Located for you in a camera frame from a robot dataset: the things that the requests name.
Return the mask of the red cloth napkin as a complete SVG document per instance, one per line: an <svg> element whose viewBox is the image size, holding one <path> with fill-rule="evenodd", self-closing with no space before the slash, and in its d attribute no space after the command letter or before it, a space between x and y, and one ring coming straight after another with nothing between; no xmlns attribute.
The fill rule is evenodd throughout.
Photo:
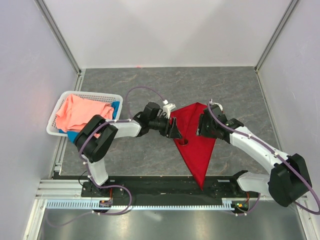
<svg viewBox="0 0 320 240"><path fill-rule="evenodd" d="M180 139L175 139L174 143L201 190L204 187L206 173L216 142L214 138L196 135L200 114L204 113L206 107L206 105L196 102L171 113L171 116L176 118L176 124L182 139L188 140L188 144L185 146L179 145Z"/></svg>

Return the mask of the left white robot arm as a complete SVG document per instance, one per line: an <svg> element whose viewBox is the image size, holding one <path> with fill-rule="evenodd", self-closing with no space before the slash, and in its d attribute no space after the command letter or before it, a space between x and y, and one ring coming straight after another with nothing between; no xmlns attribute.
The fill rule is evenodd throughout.
<svg viewBox="0 0 320 240"><path fill-rule="evenodd" d="M94 115L84 128L77 134L73 144L84 161L88 172L88 182L92 191L99 197L106 196L110 191L109 175L105 167L105 155L115 139L141 137L149 130L158 131L169 139L183 138L178 130L177 119L170 117L174 104L163 107L149 102L143 111L134 117L123 120L107 120L99 114Z"/></svg>

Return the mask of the copper spoon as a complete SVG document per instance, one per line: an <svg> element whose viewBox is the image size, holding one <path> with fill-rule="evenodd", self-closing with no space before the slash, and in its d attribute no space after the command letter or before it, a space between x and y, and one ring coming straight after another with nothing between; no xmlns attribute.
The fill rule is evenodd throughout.
<svg viewBox="0 0 320 240"><path fill-rule="evenodd" d="M186 146L188 144L188 140L185 139L185 138L184 139L180 139L178 143L181 146Z"/></svg>

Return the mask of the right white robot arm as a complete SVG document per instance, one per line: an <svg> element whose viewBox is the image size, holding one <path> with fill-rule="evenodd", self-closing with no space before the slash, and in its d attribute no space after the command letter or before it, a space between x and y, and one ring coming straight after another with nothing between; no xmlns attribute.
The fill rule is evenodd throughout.
<svg viewBox="0 0 320 240"><path fill-rule="evenodd" d="M227 119L219 104L208 104L204 109L199 117L197 135L223 140L265 169L265 174L246 171L232 181L229 191L235 197L256 192L287 207L312 190L306 162L301 155L289 155L254 135L237 119Z"/></svg>

